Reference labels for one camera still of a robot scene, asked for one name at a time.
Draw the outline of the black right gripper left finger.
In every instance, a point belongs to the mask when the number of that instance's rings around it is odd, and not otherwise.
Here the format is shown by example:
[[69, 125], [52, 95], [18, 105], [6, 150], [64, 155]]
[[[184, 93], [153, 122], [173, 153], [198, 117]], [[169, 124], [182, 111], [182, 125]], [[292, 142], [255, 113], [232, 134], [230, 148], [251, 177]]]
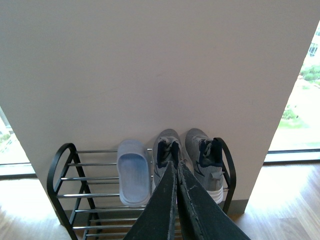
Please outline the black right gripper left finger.
[[125, 240], [172, 240], [175, 236], [177, 199], [176, 169], [169, 162], [144, 211]]

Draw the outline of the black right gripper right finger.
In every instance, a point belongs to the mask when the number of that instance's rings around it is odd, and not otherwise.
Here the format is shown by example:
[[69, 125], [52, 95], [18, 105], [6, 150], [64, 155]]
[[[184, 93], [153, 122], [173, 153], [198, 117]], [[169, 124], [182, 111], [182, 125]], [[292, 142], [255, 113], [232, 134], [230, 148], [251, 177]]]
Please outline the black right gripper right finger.
[[178, 213], [185, 240], [248, 240], [191, 173], [178, 164]]

